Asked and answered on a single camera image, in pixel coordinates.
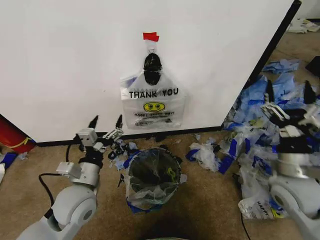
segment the black cable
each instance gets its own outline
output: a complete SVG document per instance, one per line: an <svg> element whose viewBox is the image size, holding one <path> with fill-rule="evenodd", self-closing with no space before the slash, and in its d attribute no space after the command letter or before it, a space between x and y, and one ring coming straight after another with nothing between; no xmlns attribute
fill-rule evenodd
<svg viewBox="0 0 320 240"><path fill-rule="evenodd" d="M239 176L238 174L233 173L233 174L232 174L232 178L233 178L233 180L234 180L235 186L241 191L241 183L239 182L240 176ZM250 236L249 236L249 233L248 233L248 231L247 231L246 225L245 225L245 223L244 223L244 217L243 217L243 215L242 215L241 212L240 212L240 217L241 217L241 223L242 223L242 227L243 227L243 229L244 229L244 231L245 231L245 234L246 234L248 240L251 240L251 238L250 238Z"/></svg>
<svg viewBox="0 0 320 240"><path fill-rule="evenodd" d="M70 148L71 148L71 145L72 144L69 144L67 149L66 149L66 152L65 152L65 161L68 163L69 162L69 152L70 152Z"/></svg>
<svg viewBox="0 0 320 240"><path fill-rule="evenodd" d="M55 200L54 200L54 197L52 196L52 193L49 190L47 184L42 179L42 176L61 176L61 175L59 173L42 173L42 174L39 175L39 181L40 181L41 185L44 187L46 193L49 195L50 202L51 202L51 207L52 207L54 205L54 203L55 203Z"/></svg>
<svg viewBox="0 0 320 240"><path fill-rule="evenodd" d="M241 213L241 212L240 212L240 216L241 216L242 227L243 227L243 229L244 229L244 231L245 231L245 234L246 234L247 238L248 238L249 240L251 240L251 238L250 238L250 236L249 236L249 233L248 233L248 231L247 231L247 228L246 228L246 226L245 226L245 223L244 223L244 217L242 216L242 213Z"/></svg>

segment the red object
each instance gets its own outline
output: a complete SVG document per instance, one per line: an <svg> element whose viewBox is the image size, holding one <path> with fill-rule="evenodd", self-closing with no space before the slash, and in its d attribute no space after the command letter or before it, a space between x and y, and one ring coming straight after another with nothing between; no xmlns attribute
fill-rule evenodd
<svg viewBox="0 0 320 240"><path fill-rule="evenodd" d="M144 32L143 33L143 40L151 40L154 42L159 41L159 36L157 36L157 32Z"/></svg>
<svg viewBox="0 0 320 240"><path fill-rule="evenodd" d="M29 152L36 146L35 141L2 116L0 116L0 142L18 154Z"/></svg>

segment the plastic wrapper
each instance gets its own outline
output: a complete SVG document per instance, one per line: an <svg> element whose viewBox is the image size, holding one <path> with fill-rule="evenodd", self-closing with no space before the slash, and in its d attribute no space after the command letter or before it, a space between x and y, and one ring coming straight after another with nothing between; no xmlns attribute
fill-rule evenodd
<svg viewBox="0 0 320 240"><path fill-rule="evenodd" d="M248 154L241 154L239 174L243 199L238 203L245 219L284 218L288 214L271 198L268 179L272 175L272 161L277 159L271 147L254 146Z"/></svg>
<svg viewBox="0 0 320 240"><path fill-rule="evenodd" d="M190 157L195 159L202 168L217 172L219 170L220 160L216 157L211 142L214 143L213 138L204 144L194 142L190 145L189 153L192 153Z"/></svg>
<svg viewBox="0 0 320 240"><path fill-rule="evenodd" d="M149 54L143 70L124 79L120 85L127 127L179 127L183 120L186 93L164 72L160 58L155 54L154 41L147 40L147 49Z"/></svg>
<svg viewBox="0 0 320 240"><path fill-rule="evenodd" d="M134 213L149 212L165 204L181 183L176 157L163 148L140 151L129 162L125 176L126 200Z"/></svg>

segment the red tape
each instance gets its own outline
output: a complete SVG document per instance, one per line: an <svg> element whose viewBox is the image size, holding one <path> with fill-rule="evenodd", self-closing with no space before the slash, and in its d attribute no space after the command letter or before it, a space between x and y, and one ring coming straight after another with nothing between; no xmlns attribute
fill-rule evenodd
<svg viewBox="0 0 320 240"><path fill-rule="evenodd" d="M159 36L157 36L157 32L144 32L143 33L143 40L150 40L154 42L159 41Z"/></svg>

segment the baseboard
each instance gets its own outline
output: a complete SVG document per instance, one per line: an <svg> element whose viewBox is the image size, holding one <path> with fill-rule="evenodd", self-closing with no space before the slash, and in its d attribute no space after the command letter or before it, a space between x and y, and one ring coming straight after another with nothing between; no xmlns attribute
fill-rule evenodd
<svg viewBox="0 0 320 240"><path fill-rule="evenodd" d="M211 127L202 127L202 128L193 128L193 129L184 129L184 130L175 130L175 131L161 131L161 132L149 132L141 134L131 134L124 135L121 137L123 140L127 139L143 139L143 138L152 138L156 136L173 136L180 134L194 134L194 133L204 133L204 132L216 132L220 131L222 126L211 126ZM99 137L106 134L106 132L97 132ZM66 146L70 144L78 144L74 140L64 140L64 141L43 141L37 142L36 145L39 147L53 147L53 146Z"/></svg>

